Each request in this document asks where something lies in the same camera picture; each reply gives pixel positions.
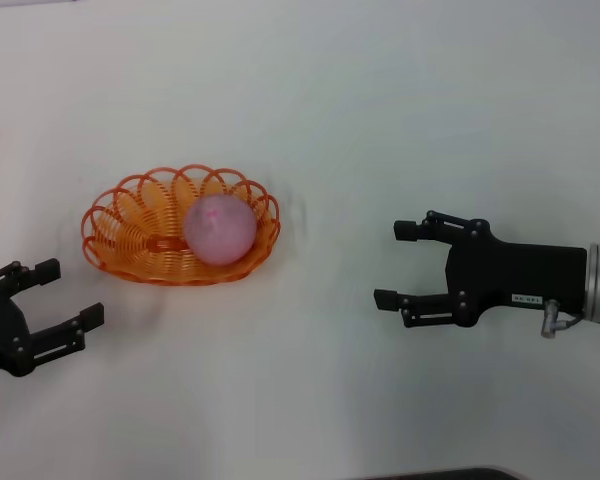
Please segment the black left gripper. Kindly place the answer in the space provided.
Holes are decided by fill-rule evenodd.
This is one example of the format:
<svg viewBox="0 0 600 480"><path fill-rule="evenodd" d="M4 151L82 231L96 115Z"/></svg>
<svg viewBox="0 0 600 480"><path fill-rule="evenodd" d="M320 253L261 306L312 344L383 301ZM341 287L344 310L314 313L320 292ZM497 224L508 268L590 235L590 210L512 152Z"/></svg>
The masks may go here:
<svg viewBox="0 0 600 480"><path fill-rule="evenodd" d="M56 258L33 268L13 261L0 269L0 370L26 376L41 365L84 350L86 334L104 325L104 305L96 303L72 319L30 334L22 311L5 296L60 278Z"/></svg>

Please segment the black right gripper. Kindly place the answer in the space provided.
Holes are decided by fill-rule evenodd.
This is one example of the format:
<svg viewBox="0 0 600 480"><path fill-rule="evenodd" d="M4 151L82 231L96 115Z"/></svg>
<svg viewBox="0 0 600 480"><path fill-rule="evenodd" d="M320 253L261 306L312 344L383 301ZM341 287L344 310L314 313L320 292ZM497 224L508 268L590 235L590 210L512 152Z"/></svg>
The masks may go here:
<svg viewBox="0 0 600 480"><path fill-rule="evenodd" d="M549 300L569 315L584 310L587 251L581 247L505 242L482 219L433 210L420 223L396 220L393 231L397 241L451 245L445 268L448 294L374 291L377 309L398 312L406 328L472 327L491 308L541 310Z"/></svg>

